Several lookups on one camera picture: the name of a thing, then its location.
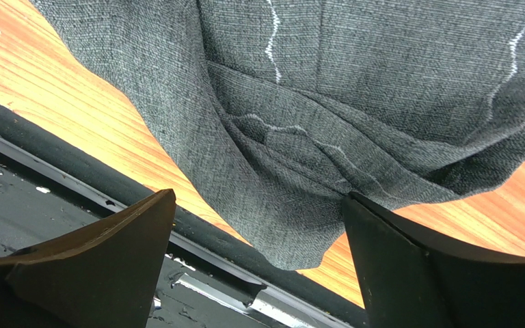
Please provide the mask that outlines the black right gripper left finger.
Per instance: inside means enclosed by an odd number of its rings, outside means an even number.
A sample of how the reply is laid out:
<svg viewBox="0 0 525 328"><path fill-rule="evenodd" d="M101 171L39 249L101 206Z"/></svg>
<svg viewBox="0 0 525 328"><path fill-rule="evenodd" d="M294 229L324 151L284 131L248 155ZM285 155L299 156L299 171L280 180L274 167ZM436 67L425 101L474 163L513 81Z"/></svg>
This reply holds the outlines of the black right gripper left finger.
<svg viewBox="0 0 525 328"><path fill-rule="evenodd" d="M161 190L0 257L0 327L144 327L175 212Z"/></svg>

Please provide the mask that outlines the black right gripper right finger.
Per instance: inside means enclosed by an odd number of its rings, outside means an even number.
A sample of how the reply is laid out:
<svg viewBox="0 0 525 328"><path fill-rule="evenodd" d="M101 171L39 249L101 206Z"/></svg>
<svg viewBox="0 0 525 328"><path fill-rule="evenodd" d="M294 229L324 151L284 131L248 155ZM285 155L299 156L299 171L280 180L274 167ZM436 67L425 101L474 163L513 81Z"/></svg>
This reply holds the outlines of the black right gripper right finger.
<svg viewBox="0 0 525 328"><path fill-rule="evenodd" d="M355 192L342 217L371 327L525 327L525 257L460 241Z"/></svg>

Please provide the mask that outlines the grey cloth napkin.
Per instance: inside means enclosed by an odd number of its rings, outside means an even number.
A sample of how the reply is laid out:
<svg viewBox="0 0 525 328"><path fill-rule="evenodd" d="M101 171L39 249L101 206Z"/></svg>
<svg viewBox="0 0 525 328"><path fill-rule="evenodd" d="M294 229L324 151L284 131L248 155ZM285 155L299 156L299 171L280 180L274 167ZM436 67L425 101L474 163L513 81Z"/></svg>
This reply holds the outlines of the grey cloth napkin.
<svg viewBox="0 0 525 328"><path fill-rule="evenodd" d="M358 192L492 191L525 161L525 1L35 1L219 216L311 269Z"/></svg>

